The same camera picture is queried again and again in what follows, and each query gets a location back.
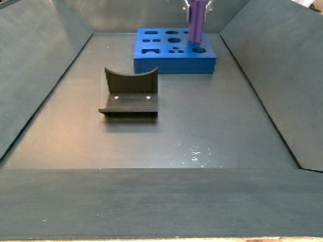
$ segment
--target purple cylinder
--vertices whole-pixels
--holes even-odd
[[[188,40],[192,43],[201,43],[205,5],[207,5],[205,0],[192,0],[191,1]]]

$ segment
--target hole in foam block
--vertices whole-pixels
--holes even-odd
[[[180,39],[177,39],[177,38],[169,38],[168,39],[168,42],[171,42],[171,43],[180,43]]]
[[[157,34],[157,31],[145,31],[145,34]]]
[[[160,50],[159,49],[143,49],[141,50],[141,53],[143,54],[147,54],[148,52],[153,52],[153,53],[159,54],[160,53]]]
[[[201,54],[201,53],[207,52],[207,50],[205,50],[204,48],[201,48],[201,47],[195,47],[192,50],[193,50],[193,52],[196,52],[197,54]]]
[[[177,31],[167,31],[167,34],[177,34]]]

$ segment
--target gray wall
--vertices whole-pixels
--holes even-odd
[[[185,27],[181,0],[63,0],[95,32],[135,32],[137,27]],[[216,0],[205,31],[219,32],[249,0]]]
[[[289,0],[252,0],[220,35],[297,162],[323,171],[321,26]]]
[[[0,9],[0,158],[92,35],[60,0]]]

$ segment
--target bin floor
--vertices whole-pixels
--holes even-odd
[[[135,34],[93,35],[2,168],[297,168],[219,35],[208,40],[215,74],[159,75],[157,119],[108,119],[104,68],[133,73]]]

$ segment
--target blue foam block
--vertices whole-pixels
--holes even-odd
[[[205,35],[201,43],[188,42],[187,28],[139,28],[133,51],[135,73],[161,74],[215,72],[217,56]]]

